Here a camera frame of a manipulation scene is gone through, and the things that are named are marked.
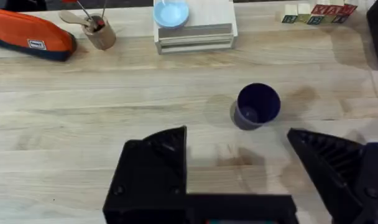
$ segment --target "wooden block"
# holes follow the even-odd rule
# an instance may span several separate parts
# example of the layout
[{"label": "wooden block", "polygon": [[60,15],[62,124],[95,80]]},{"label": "wooden block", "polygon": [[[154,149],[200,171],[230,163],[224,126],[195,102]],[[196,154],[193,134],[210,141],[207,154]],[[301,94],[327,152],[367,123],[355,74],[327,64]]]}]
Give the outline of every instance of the wooden block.
[{"label": "wooden block", "polygon": [[309,21],[311,17],[311,5],[308,3],[300,3],[298,4],[298,19],[297,22],[305,22]]},{"label": "wooden block", "polygon": [[330,0],[314,0],[311,2],[312,14],[325,15],[330,7]]},{"label": "wooden block", "polygon": [[309,18],[307,24],[319,25],[322,22],[324,17],[325,17],[324,15],[311,14],[311,17]]},{"label": "wooden block", "polygon": [[343,10],[344,0],[330,0],[330,7],[327,9],[326,15],[335,16]]},{"label": "wooden block", "polygon": [[284,6],[282,23],[294,23],[298,18],[297,5],[287,4]]},{"label": "wooden block", "polygon": [[330,24],[332,23],[337,15],[325,15],[323,20],[321,21],[321,24]]},{"label": "wooden block", "polygon": [[350,16],[356,9],[357,6],[355,5],[345,4],[344,7],[338,12],[338,14]]},{"label": "wooden block", "polygon": [[332,23],[338,23],[338,24],[343,24],[347,19],[349,15],[337,15]]}]

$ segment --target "wooden table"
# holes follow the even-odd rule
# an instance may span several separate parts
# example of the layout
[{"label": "wooden table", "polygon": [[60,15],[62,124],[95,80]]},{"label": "wooden table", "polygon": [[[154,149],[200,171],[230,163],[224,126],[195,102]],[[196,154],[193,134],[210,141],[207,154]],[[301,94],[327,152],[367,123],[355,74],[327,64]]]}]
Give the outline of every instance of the wooden table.
[{"label": "wooden table", "polygon": [[[163,56],[151,7],[107,10],[119,38],[105,52],[57,12],[31,13],[80,46],[65,63],[0,49],[0,224],[104,223],[123,144],[183,124],[189,192],[292,194],[301,223],[329,223],[285,135],[294,127],[378,141],[367,4],[345,26],[281,24],[283,4],[236,4],[235,50]],[[274,87],[283,105],[276,121],[245,132],[229,109],[252,82]]]}]

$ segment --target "bowl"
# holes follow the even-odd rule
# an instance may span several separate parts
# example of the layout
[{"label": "bowl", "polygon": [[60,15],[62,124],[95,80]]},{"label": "bowl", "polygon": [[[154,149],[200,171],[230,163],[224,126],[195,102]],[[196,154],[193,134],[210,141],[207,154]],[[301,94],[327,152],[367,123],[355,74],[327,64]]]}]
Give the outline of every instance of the bowl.
[{"label": "bowl", "polygon": [[189,7],[185,1],[159,1],[153,8],[154,21],[163,28],[176,29],[186,24]]}]

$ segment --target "blue cup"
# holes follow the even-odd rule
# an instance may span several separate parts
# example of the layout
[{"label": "blue cup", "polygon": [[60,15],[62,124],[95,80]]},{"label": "blue cup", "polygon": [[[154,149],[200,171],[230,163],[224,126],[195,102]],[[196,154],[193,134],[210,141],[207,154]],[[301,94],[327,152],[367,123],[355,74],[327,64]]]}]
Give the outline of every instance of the blue cup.
[{"label": "blue cup", "polygon": [[233,119],[238,128],[254,130],[275,119],[279,111],[276,91],[268,85],[253,83],[240,91]]}]

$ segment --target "wooden stand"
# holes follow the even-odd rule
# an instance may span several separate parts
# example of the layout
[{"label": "wooden stand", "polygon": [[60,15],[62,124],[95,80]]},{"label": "wooden stand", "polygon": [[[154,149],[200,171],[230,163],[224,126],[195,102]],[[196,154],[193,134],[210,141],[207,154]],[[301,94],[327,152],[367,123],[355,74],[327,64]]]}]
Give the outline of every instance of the wooden stand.
[{"label": "wooden stand", "polygon": [[154,42],[159,54],[234,48],[238,34],[232,0],[186,2],[190,12],[184,27],[166,29],[154,22]]}]

